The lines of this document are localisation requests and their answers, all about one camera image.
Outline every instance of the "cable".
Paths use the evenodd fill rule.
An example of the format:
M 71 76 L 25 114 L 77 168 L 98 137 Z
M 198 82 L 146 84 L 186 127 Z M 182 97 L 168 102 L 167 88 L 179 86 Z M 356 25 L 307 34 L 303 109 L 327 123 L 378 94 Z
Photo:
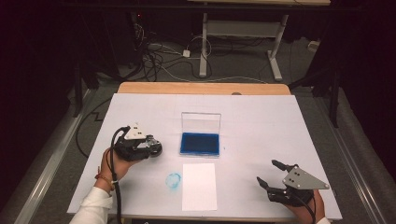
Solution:
M 119 132 L 123 131 L 124 128 L 119 128 L 116 130 L 116 132 L 113 135 L 113 138 L 111 139 L 111 147 L 110 147 L 110 171 L 111 171 L 111 176 L 113 178 L 113 181 L 111 182 L 114 185 L 115 191 L 116 191 L 116 196 L 117 196 L 117 221 L 119 224 L 121 224 L 121 193 L 120 193 L 120 185 L 119 185 L 119 180 L 117 179 L 117 174 L 115 171 L 114 167 L 114 142 L 116 139 L 116 136 Z
M 176 44 L 180 45 L 183 48 L 186 46 L 185 44 L 182 44 L 182 43 L 185 42 L 182 39 L 177 39 L 176 37 L 173 37 L 173 36 L 170 36 L 170 35 L 166 35 L 166 34 L 162 34 L 162 33 L 156 33 L 156 32 L 149 32 L 149 33 L 152 34 L 152 35 L 158 35 L 158 36 L 164 37 L 165 39 L 171 40 L 173 43 L 176 43 Z
M 161 46 L 161 47 L 158 48 L 158 49 L 150 49 L 150 48 L 149 48 L 150 45 Z M 156 51 L 159 51 L 159 50 L 162 49 L 162 48 L 163 48 L 163 43 L 155 44 L 155 43 L 152 43 L 152 42 L 150 42 L 150 43 L 148 42 L 148 50 L 150 50 L 150 51 L 156 52 Z
M 207 40 L 206 38 L 203 38 L 202 36 L 198 35 L 198 36 L 196 36 L 195 38 L 193 38 L 193 39 L 190 41 L 190 44 L 192 43 L 192 41 L 194 41 L 194 40 L 196 40 L 196 39 L 198 39 L 198 38 L 203 39 L 203 40 L 206 41 L 206 43 L 209 45 L 209 52 L 206 54 L 206 57 L 209 56 L 210 53 L 212 52 L 212 45 L 210 44 L 209 40 Z
M 131 81 L 138 81 L 138 80 L 142 80 L 142 79 L 145 79 L 146 81 L 149 81 L 150 77 L 155 76 L 155 74 L 152 75 L 152 76 L 149 75 L 149 73 L 153 69 L 153 66 L 147 66 L 146 65 L 146 61 L 151 61 L 151 59 L 148 59 L 148 55 L 147 54 L 145 54 L 144 57 L 145 58 L 143 58 L 143 76 L 142 77 L 138 77 L 138 78 L 134 78 L 134 79 L 130 79 Z
M 262 79 L 262 76 L 260 75 L 260 72 L 261 72 L 262 70 L 264 70 L 266 67 L 268 67 L 268 65 L 271 64 L 271 61 L 272 61 L 273 59 L 269 59 L 269 62 L 259 70 L 259 79 Z
M 142 38 L 141 38 L 141 40 L 140 40 L 140 44 L 137 46 L 137 48 L 140 48 L 140 46 L 142 46 L 142 44 L 143 44 L 143 39 L 145 38 L 145 30 L 144 30 L 143 27 L 142 27 L 141 25 L 139 25 L 139 24 L 136 24 L 136 26 L 137 26 L 138 28 L 140 28 L 139 31 L 138 31 L 138 35 L 137 35 L 136 39 L 139 39 L 140 34 L 142 34 Z
M 191 58 L 179 57 L 179 58 L 176 58 L 176 59 L 171 60 L 171 61 L 163 62 L 163 57 L 162 57 L 161 55 L 159 55 L 159 54 L 157 54 L 157 53 L 153 53 L 153 54 L 154 54 L 155 56 L 161 57 L 160 60 L 158 60 L 158 59 L 155 60 L 155 62 L 156 62 L 156 63 L 155 63 L 155 67 L 156 67 L 156 68 L 153 68 L 153 67 L 150 68 L 150 70 L 152 70 L 152 69 L 154 69 L 154 70 L 155 70 L 155 69 L 158 69 L 157 74 L 158 74 L 158 72 L 160 72 L 160 70 L 163 68 L 163 64 L 164 64 L 164 63 L 170 63 L 170 62 L 178 61 L 178 60 L 181 60 L 181 59 L 191 59 Z M 193 77 L 197 77 L 197 76 L 193 73 L 192 63 L 190 63 L 190 62 L 183 61 L 183 62 L 173 63 L 173 64 L 171 64 L 171 65 L 165 67 L 165 69 L 166 69 L 166 68 L 170 68 L 170 67 L 172 67 L 172 66 L 174 66 L 174 65 L 176 65 L 176 64 L 179 64 L 179 63 L 188 63 L 188 64 L 190 65 L 190 67 L 191 67 L 191 74 L 192 74 L 192 76 L 193 76 Z M 148 78 L 152 77 L 152 76 L 149 76 L 150 70 L 149 70 L 148 72 L 146 72 L 146 77 L 148 77 Z
M 154 56 L 159 56 L 159 57 L 161 57 L 161 59 L 158 60 L 158 59 L 157 59 L 156 57 L 154 57 L 153 55 L 154 55 Z M 144 76 L 141 77 L 141 78 L 139 78 L 139 79 L 145 78 L 148 82 L 150 82 L 149 79 L 150 79 L 151 77 L 154 77 L 154 80 L 152 80 L 152 81 L 155 82 L 155 81 L 157 81 L 158 72 L 159 72 L 159 70 L 161 69 L 160 67 L 157 66 L 157 64 L 161 64 L 161 63 L 162 63 L 163 57 L 162 57 L 161 55 L 157 54 L 157 53 L 153 53 L 153 54 L 147 53 L 147 54 L 145 55 L 145 57 L 146 57 L 146 59 L 144 59 L 144 61 L 149 61 L 149 62 L 151 62 L 152 66 L 151 66 L 151 67 L 148 67 L 148 66 L 146 66 L 146 64 L 145 64 L 144 69 L 143 69 L 143 71 L 144 71 Z
M 215 36 L 215 35 L 209 35 L 208 37 L 211 37 L 211 38 L 214 38 L 214 39 L 218 39 L 218 40 L 221 40 L 221 41 L 228 41 L 228 43 L 230 44 L 230 49 L 226 53 L 214 54 L 215 56 L 218 56 L 218 57 L 227 56 L 227 55 L 231 54 L 235 49 L 243 49 L 243 48 L 247 48 L 247 47 L 257 47 L 266 39 L 265 37 L 255 37 L 253 42 L 245 44 L 245 43 L 241 43 L 241 42 L 247 41 L 247 40 L 250 41 L 251 38 L 231 39 L 229 37 L 220 38 L 220 37 Z M 226 46 L 212 44 L 212 49 L 214 49 L 215 47 L 226 47 Z
M 216 81 L 222 81 L 222 80 L 227 80 L 227 79 L 234 79 L 234 78 L 244 78 L 244 79 L 249 79 L 249 80 L 254 80 L 260 83 L 265 83 L 267 84 L 267 82 L 258 80 L 256 78 L 252 78 L 252 77 L 224 77 L 224 78 L 218 78 L 218 79 L 212 79 L 212 80 L 206 80 L 206 81 L 191 81 L 191 80 L 187 80 L 184 78 L 180 78 L 180 77 L 175 77 L 174 75 L 172 75 L 166 68 L 162 67 L 163 71 L 165 71 L 169 76 L 173 77 L 174 79 L 180 80 L 180 81 L 185 81 L 185 82 L 195 82 L 195 83 L 206 83 L 206 82 L 216 82 Z
M 315 203 L 315 213 L 312 211 L 312 209 L 308 206 L 308 204 L 306 204 L 303 200 L 301 200 L 301 198 L 297 197 L 294 193 L 290 193 L 290 196 L 297 199 L 297 201 L 299 201 L 305 208 L 306 210 L 308 210 L 309 214 L 312 217 L 312 223 L 316 224 L 317 223 L 317 219 L 316 219 L 316 211 L 317 211 L 317 205 Z
M 161 44 L 161 45 L 160 44 L 154 44 L 154 43 L 148 44 L 148 46 L 150 46 L 150 45 L 161 46 L 160 49 L 161 48 L 166 48 L 166 49 L 171 49 L 172 50 L 171 52 L 161 51 L 161 53 L 174 53 L 174 54 L 182 55 L 181 53 L 177 52 L 175 49 L 167 47 L 167 46 L 165 46 L 163 44 Z
M 78 151 L 85 157 L 88 159 L 88 155 L 82 150 L 81 146 L 79 145 L 79 141 L 78 141 L 78 133 L 79 133 L 79 129 L 81 128 L 82 124 L 85 122 L 85 120 L 91 115 L 93 114 L 93 112 L 99 108 L 101 105 L 104 105 L 107 101 L 110 101 L 112 97 L 104 100 L 101 104 L 97 105 L 87 116 L 85 116 L 84 119 L 82 119 L 81 123 L 78 125 L 77 129 L 76 129 L 76 144 L 77 144 L 77 148 Z
M 192 63 L 190 63 L 190 62 L 178 62 L 178 63 L 171 64 L 171 65 L 169 65 L 169 66 L 167 66 L 167 67 L 163 67 L 163 66 L 161 65 L 161 69 L 163 69 L 165 72 L 167 72 L 167 70 L 166 70 L 167 68 L 173 67 L 173 66 L 175 66 L 176 64 L 179 64 L 179 63 L 187 63 L 187 64 L 190 66 L 190 68 L 191 68 L 191 74 L 192 74 L 192 76 L 195 77 L 194 69 L 193 69 L 193 67 L 192 67 Z

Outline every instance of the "white desk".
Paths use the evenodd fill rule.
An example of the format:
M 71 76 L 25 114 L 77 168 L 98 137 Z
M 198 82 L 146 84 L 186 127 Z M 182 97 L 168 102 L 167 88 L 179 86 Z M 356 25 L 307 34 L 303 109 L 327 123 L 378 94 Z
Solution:
M 236 3 L 236 4 L 265 4 L 287 6 L 328 6 L 330 0 L 189 0 L 192 2 L 210 3 Z M 269 63 L 276 81 L 281 81 L 282 75 L 276 61 L 277 50 L 282 40 L 289 15 L 283 15 L 281 22 L 257 22 L 257 21 L 212 21 L 204 13 L 202 33 L 202 53 L 200 61 L 200 77 L 206 77 L 207 49 L 206 39 L 208 35 L 234 35 L 253 37 L 274 37 L 275 44 L 272 50 L 267 51 Z
M 153 83 L 153 87 L 159 85 L 161 83 Z M 183 84 L 164 84 L 168 87 L 179 85 Z M 205 86 L 186 85 L 190 88 L 184 91 Z M 145 83 L 143 86 L 148 87 L 150 84 Z M 251 89 L 260 86 L 271 87 L 265 84 L 246 85 Z M 181 112 L 221 114 L 219 158 L 187 158 L 179 155 Z M 272 159 L 288 164 L 298 163 L 310 174 L 329 183 L 292 95 L 118 93 L 112 99 L 68 213 L 76 213 L 79 203 L 90 191 L 97 165 L 113 133 L 119 127 L 135 121 L 146 133 L 153 134 L 162 142 L 163 154 L 139 162 L 121 180 L 124 217 L 291 221 L 293 214 L 283 205 L 269 202 L 266 191 L 256 180 L 256 176 L 260 176 L 271 186 L 284 188 L 281 180 L 287 173 L 275 168 Z M 188 163 L 215 164 L 218 210 L 182 211 L 182 185 L 176 189 L 166 186 L 165 180 L 170 174 L 179 174 L 183 179 L 182 167 Z M 327 217 L 342 218 L 332 191 L 322 190 L 321 194 Z

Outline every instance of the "sheet of paper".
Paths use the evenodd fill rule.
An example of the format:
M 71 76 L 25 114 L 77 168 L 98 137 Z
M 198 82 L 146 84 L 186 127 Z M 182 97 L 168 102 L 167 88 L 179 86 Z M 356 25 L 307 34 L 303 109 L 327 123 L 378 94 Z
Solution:
M 218 209 L 214 163 L 183 164 L 183 211 Z

